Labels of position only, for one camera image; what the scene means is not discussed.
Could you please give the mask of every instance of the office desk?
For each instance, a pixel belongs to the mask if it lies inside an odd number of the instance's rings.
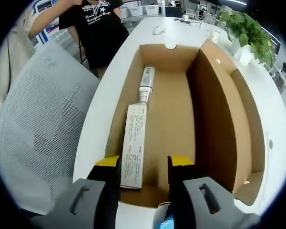
[[[165,32],[153,35],[157,26],[164,26]],[[113,114],[127,71],[139,45],[164,43],[166,47],[170,48],[176,44],[201,47],[213,30],[220,32],[218,46],[226,51],[233,60],[251,90],[260,115],[266,149],[263,181],[254,204],[246,206],[241,201],[235,200],[235,205],[244,212],[257,214],[264,212],[282,187],[286,177],[285,106],[275,83],[265,68],[256,61],[252,61],[248,66],[242,66],[234,61],[227,51],[231,42],[228,40],[226,32],[219,27],[206,23],[203,23],[201,28],[197,23],[188,25],[174,21],[174,18],[149,17],[145,18],[133,30],[109,65],[91,102],[78,144],[73,181],[86,178],[94,164],[104,158]],[[269,147],[270,140],[273,142],[272,149]],[[132,218],[132,216],[125,216],[123,213],[127,211],[128,214],[135,214],[135,211],[129,210],[132,208],[136,208],[136,206],[128,206],[122,203],[119,205],[117,224],[122,224],[123,219]],[[138,209],[147,215],[152,214],[151,211],[155,211],[140,207]],[[148,227],[149,223],[146,217],[142,217],[142,228]],[[138,228],[139,224],[138,222],[136,225],[127,222],[129,225],[127,228]]]

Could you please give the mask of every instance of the green leaves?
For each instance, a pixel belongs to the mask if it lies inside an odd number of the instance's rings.
[[[247,34],[245,34],[245,33],[240,34],[239,35],[240,47],[243,47],[243,46],[247,45],[248,44],[248,40],[249,40],[249,38],[248,38]]]
[[[261,25],[249,15],[241,12],[229,14],[224,11],[220,15],[220,23],[225,21],[226,28],[239,38],[240,46],[247,44],[251,46],[251,52],[260,63],[271,66],[274,61],[274,47],[270,37],[262,30]]]

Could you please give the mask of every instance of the poster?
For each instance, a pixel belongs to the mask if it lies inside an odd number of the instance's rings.
[[[52,5],[57,2],[57,0],[38,0],[33,5],[34,13],[42,13],[47,8],[52,7]],[[38,41],[37,45],[35,45],[35,49],[37,50],[40,45],[45,44],[47,41],[52,40],[59,42],[61,39],[68,36],[68,30],[60,30],[59,29],[59,18],[56,18],[52,23],[50,23],[40,34],[36,36],[36,40]]]

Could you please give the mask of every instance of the white flower pot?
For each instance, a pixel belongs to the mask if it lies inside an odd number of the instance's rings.
[[[242,64],[248,65],[249,62],[254,58],[251,52],[250,45],[240,47],[239,39],[234,39],[231,46],[231,54]]]

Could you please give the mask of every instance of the potted plant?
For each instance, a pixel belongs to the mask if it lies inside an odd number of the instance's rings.
[[[227,32],[232,39],[232,54],[243,64],[256,58],[269,68],[275,58],[270,36],[262,31],[261,25],[246,13],[223,11],[219,23],[226,22]]]

